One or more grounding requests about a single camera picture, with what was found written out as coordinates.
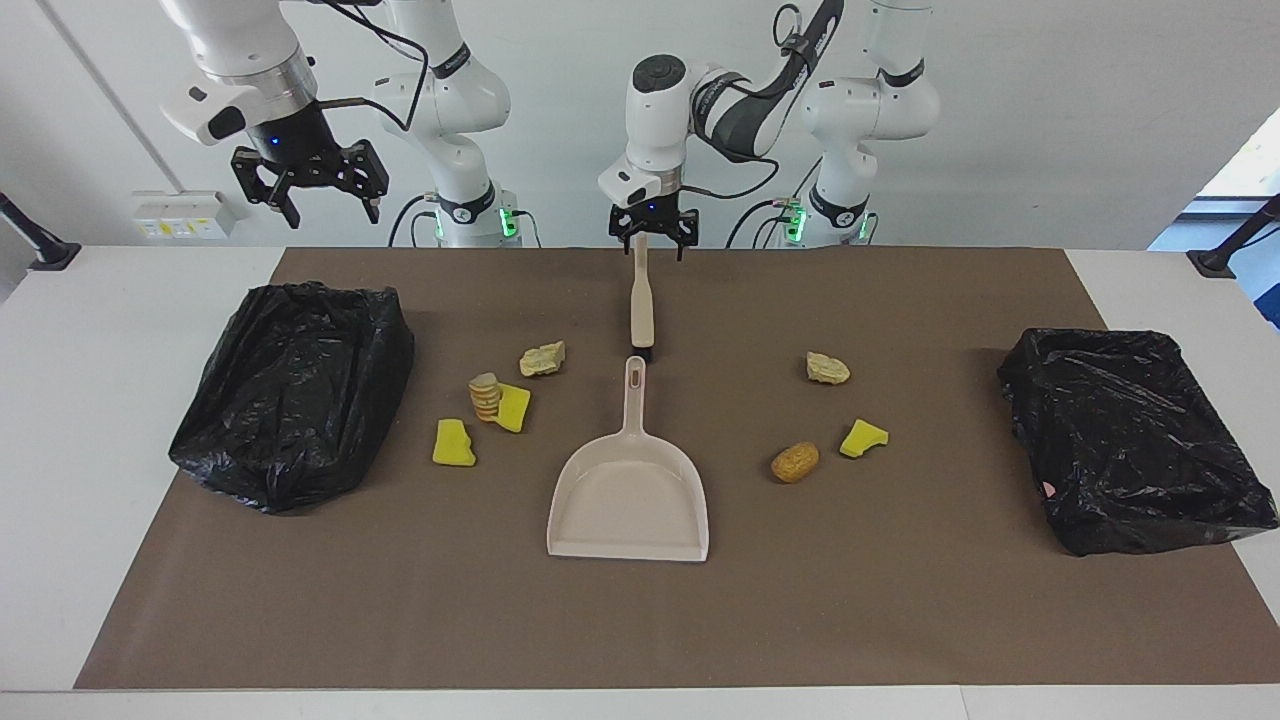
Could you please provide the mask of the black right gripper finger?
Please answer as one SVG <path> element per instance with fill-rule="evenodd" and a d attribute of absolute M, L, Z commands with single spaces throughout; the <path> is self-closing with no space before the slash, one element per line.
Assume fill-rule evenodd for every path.
<path fill-rule="evenodd" d="M 300 228 L 300 211 L 291 199 L 296 178 L 292 169 L 278 167 L 246 146 L 236 147 L 230 168 L 250 204 L 264 205 L 276 213 L 293 231 Z"/>
<path fill-rule="evenodd" d="M 389 176 L 372 143 L 362 138 L 339 149 L 333 173 L 334 187 L 356 197 L 371 224 L 381 218 L 381 200 L 389 188 Z"/>

